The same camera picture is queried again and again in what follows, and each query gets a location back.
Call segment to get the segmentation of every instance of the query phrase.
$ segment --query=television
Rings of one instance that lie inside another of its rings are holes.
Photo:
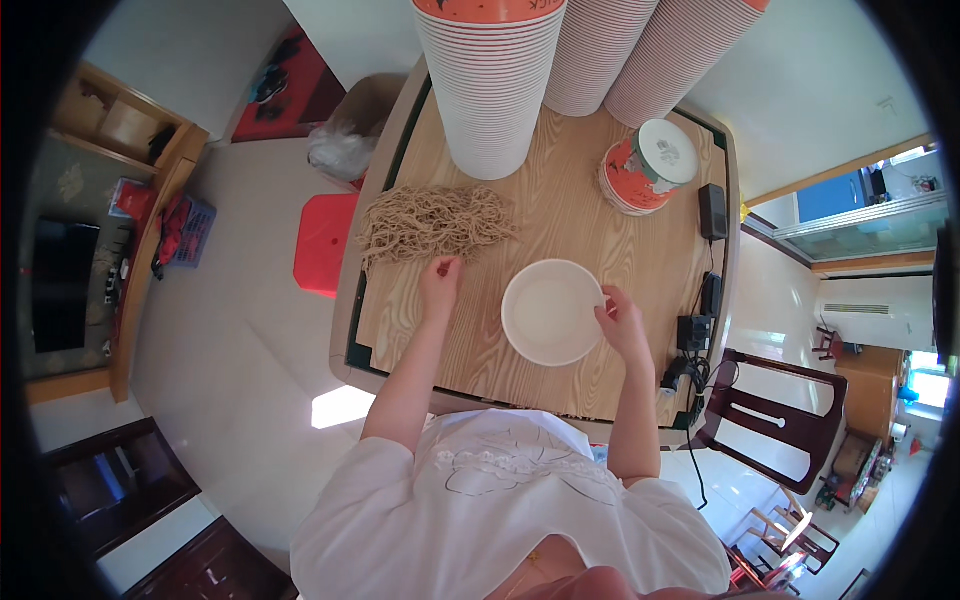
[[[37,354],[83,348],[86,297],[100,228],[40,218],[33,267]]]

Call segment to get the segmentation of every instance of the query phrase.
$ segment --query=plastic bag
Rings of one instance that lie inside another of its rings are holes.
[[[343,181],[359,180],[367,172],[379,135],[354,133],[353,124],[336,119],[310,132],[306,138],[310,165]]]

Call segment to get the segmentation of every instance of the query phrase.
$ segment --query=black cable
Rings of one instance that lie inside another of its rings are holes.
[[[693,371],[690,373],[690,387],[686,389],[686,413],[688,415],[699,416],[701,411],[704,410],[705,404],[707,403],[707,390],[710,388],[713,388],[714,391],[728,390],[732,388],[737,379],[740,378],[740,365],[736,361],[725,360],[721,361],[715,370],[711,370],[710,362],[706,358],[701,357],[700,352],[694,352],[693,356],[690,356],[688,352],[684,351],[684,358],[688,363],[690,363],[690,366],[693,367]],[[731,384],[723,388],[717,388],[715,385],[707,385],[716,372],[720,370],[720,367],[722,367],[724,363],[730,362],[734,364],[734,368],[736,369],[736,373],[733,376],[733,381]],[[691,405],[690,394],[694,391],[696,391],[697,395],[696,399]],[[691,423],[688,421],[686,427],[684,428],[686,431],[686,449],[690,452],[690,460],[693,461],[693,468],[697,471],[697,480],[700,482],[700,498],[704,501],[703,504],[697,507],[697,510],[700,511],[703,510],[708,504],[707,488],[704,485],[704,477],[700,472],[700,466],[697,465],[697,457],[693,454],[693,446],[690,444],[690,425]]]
[[[690,392],[693,391],[693,386],[691,385],[686,389],[686,410],[687,413],[690,411]],[[700,481],[700,497],[703,499],[704,503],[697,507],[698,511],[704,509],[707,506],[707,489],[704,487],[704,477],[700,474],[700,467],[697,465],[697,457],[693,455],[693,446],[690,445],[690,427],[689,423],[687,427],[684,427],[686,430],[686,449],[690,452],[690,460],[693,461],[693,468],[697,471],[697,480]]]
[[[708,273],[713,273],[713,242],[709,242],[709,254],[710,254],[710,268]],[[704,276],[704,280],[700,283],[700,289],[697,290],[697,295],[694,301],[702,301],[704,286],[707,285],[707,277]],[[710,362],[706,358],[700,357],[700,352],[694,352],[691,357],[690,354],[684,350],[684,358],[686,362],[693,367],[693,372],[690,374],[690,387],[686,389],[686,413],[687,415],[700,415],[700,412],[703,410],[704,405],[704,392],[707,389],[707,383],[710,381]],[[695,406],[690,405],[690,393],[694,390],[697,391]],[[700,498],[704,501],[703,504],[697,507],[698,511],[703,510],[707,504],[707,488],[704,486],[704,477],[700,473],[700,466],[697,465],[697,457],[693,455],[693,446],[690,445],[690,426],[692,423],[689,421],[684,427],[686,431],[686,449],[690,452],[690,460],[693,461],[693,469],[697,471],[697,480],[700,482]]]

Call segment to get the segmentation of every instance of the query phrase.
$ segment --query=blue cabinet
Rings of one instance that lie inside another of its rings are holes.
[[[797,192],[800,222],[806,223],[857,210],[866,206],[866,200],[859,171],[821,181]]]

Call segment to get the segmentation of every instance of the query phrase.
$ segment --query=red stool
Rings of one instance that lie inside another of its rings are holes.
[[[314,196],[303,207],[294,256],[294,279],[302,289],[337,297],[344,248],[359,196]]]

